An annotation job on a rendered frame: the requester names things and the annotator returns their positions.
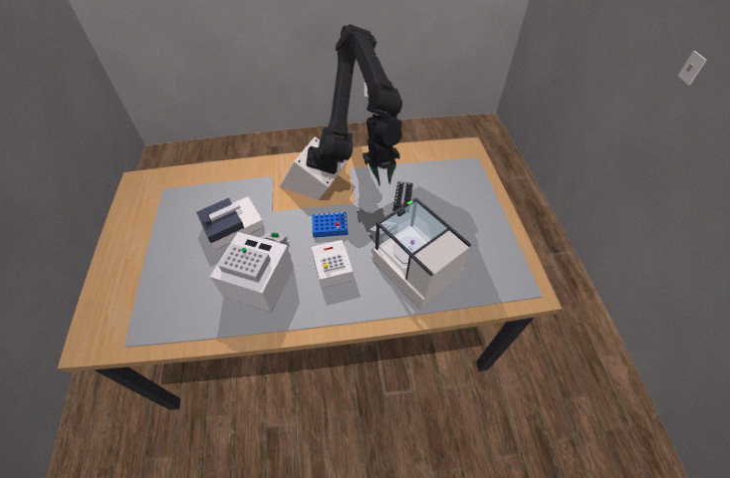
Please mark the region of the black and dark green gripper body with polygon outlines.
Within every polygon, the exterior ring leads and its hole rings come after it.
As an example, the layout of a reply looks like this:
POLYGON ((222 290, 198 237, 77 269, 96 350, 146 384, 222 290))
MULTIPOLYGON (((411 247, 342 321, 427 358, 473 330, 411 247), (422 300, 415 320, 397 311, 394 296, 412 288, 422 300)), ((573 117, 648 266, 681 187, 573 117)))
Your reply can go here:
MULTIPOLYGON (((377 138, 368 138, 368 139, 371 140, 371 141, 377 141, 377 138)), ((393 148, 393 152, 394 152, 394 157, 393 157, 394 158, 394 162, 392 164, 396 164, 395 159, 396 158, 400 159, 399 152, 397 151, 396 147, 393 148)), ((379 167, 378 162, 377 162, 377 159, 374 159, 374 160, 371 160, 370 159, 369 152, 364 152, 363 153, 363 157, 364 157, 364 160, 365 160, 365 164, 368 164, 369 163, 369 165, 371 165, 372 168, 379 167)))

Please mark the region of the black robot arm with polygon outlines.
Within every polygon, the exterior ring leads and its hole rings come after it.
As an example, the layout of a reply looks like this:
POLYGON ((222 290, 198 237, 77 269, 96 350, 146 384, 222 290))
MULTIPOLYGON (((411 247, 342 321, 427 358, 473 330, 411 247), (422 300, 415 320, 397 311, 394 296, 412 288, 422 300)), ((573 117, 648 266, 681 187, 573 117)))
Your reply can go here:
POLYGON ((353 134, 348 132, 347 118, 356 58, 367 86, 366 110, 378 115, 366 120, 368 137, 377 138, 377 141, 367 140, 369 157, 371 160, 377 159, 379 168, 392 166, 394 155, 391 148, 402 137, 402 122, 397 118, 402 100, 379 62, 374 51, 375 45, 376 40, 370 31, 351 24, 343 26, 336 45, 338 69, 330 123, 323 128, 319 147, 308 148, 307 166, 335 174, 338 162, 349 160, 353 153, 353 134))

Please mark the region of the grey bench mat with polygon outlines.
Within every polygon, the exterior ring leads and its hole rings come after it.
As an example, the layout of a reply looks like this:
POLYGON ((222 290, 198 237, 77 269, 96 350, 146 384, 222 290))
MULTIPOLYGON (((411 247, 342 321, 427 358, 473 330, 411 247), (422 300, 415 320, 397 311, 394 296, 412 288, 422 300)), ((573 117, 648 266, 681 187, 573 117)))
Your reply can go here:
POLYGON ((478 157, 350 168, 355 203, 273 211, 273 176, 164 188, 124 347, 345 325, 540 298, 542 294, 478 157), (471 248, 458 281, 421 310, 373 261, 369 238, 393 212, 397 182, 471 248), (229 244, 212 247, 197 211, 249 197, 264 227, 287 236, 293 270, 272 311, 222 297, 210 276, 229 244), (348 234, 313 237, 312 214, 347 212, 348 234), (321 288, 314 246, 343 240, 354 280, 321 288))

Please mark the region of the blue tube rack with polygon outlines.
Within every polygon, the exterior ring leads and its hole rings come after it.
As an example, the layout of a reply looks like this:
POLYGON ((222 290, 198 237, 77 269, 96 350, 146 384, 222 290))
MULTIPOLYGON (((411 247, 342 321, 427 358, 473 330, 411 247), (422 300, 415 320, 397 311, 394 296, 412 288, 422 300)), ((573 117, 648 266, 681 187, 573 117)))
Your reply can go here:
POLYGON ((313 214, 312 216, 313 237, 349 235, 347 212, 313 214), (339 229, 337 229, 336 222, 340 223, 339 229))

